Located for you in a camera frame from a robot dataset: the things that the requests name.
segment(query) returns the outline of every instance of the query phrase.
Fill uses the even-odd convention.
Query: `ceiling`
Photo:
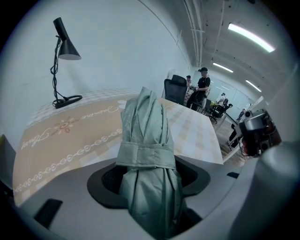
[[[190,6],[187,15],[193,18],[193,28],[203,31],[194,31],[195,36],[192,31],[189,33],[191,39],[194,37],[198,40],[197,47],[189,43],[189,47],[193,48],[194,66],[221,71],[243,83],[249,80],[268,98],[280,89],[279,86],[293,70],[297,57],[293,54],[293,45],[286,30],[264,4],[258,0],[255,4],[247,0],[182,2]],[[275,50],[268,53],[251,40],[228,30],[229,23],[256,34]],[[233,73],[212,65],[213,62],[231,69]]]

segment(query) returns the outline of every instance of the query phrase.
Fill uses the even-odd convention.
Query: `lamp base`
[[[62,100],[60,99],[58,101],[58,103],[55,103],[54,106],[56,109],[58,108],[62,108],[62,107],[65,107],[67,105],[70,105],[74,102],[77,102],[79,101],[80,99],[82,99],[82,96],[81,95],[74,95],[74,96],[70,96],[70,97],[67,97],[67,100]]]

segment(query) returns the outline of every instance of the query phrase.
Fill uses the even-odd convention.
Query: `umbrella strap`
[[[176,169],[174,152],[169,145],[146,145],[135,142],[122,142],[116,165],[130,167],[161,167]]]

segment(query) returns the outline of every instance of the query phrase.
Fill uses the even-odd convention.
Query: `chair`
[[[218,123],[217,118],[222,117],[226,110],[231,107],[233,107],[233,105],[229,104],[228,106],[221,108],[219,111],[216,109],[211,109],[210,113],[206,114],[206,116],[212,118],[214,121],[216,121],[216,123]]]
[[[197,105],[197,111],[199,111],[200,108],[203,108],[201,113],[203,113],[203,111],[205,110],[204,114],[207,112],[207,110],[211,109],[211,101],[209,99],[205,99],[205,106],[203,106],[204,99],[200,102],[192,102],[192,104]]]
[[[184,105],[184,97],[187,92],[187,81],[178,75],[172,79],[165,79],[165,99],[174,103]]]

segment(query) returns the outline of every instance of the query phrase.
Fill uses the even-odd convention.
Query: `lamp shade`
[[[72,44],[61,18],[55,19],[53,23],[62,40],[58,57],[65,60],[80,60],[81,56]]]

